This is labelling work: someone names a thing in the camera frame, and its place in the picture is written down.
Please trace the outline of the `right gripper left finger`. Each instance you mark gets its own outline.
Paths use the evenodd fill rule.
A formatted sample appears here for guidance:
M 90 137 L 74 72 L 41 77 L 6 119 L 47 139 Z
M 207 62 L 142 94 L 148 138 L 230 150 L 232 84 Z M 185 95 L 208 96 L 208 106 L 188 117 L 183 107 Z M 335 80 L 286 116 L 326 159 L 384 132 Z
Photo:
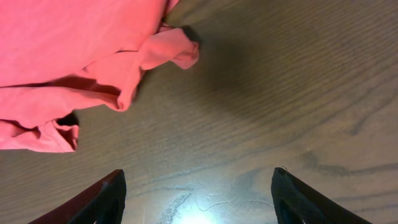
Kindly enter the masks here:
M 116 169 L 31 224 L 121 224 L 125 199 L 124 171 Z

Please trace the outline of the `red printed t-shirt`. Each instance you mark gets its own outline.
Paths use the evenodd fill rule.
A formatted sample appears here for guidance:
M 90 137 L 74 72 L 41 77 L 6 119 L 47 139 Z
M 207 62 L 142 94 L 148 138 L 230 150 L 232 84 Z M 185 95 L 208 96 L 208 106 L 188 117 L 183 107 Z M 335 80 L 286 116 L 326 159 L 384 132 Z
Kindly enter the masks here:
M 164 0 L 1 2 L 1 149 L 73 152 L 74 110 L 129 108 L 143 74 L 183 69 L 198 44 L 162 22 Z

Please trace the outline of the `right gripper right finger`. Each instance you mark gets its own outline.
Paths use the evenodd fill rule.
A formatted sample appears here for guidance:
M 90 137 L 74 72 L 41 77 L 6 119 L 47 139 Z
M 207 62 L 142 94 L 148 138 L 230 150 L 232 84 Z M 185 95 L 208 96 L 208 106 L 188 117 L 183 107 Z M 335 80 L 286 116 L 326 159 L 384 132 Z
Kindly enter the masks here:
M 371 224 L 281 167 L 274 169 L 271 193 L 279 224 Z

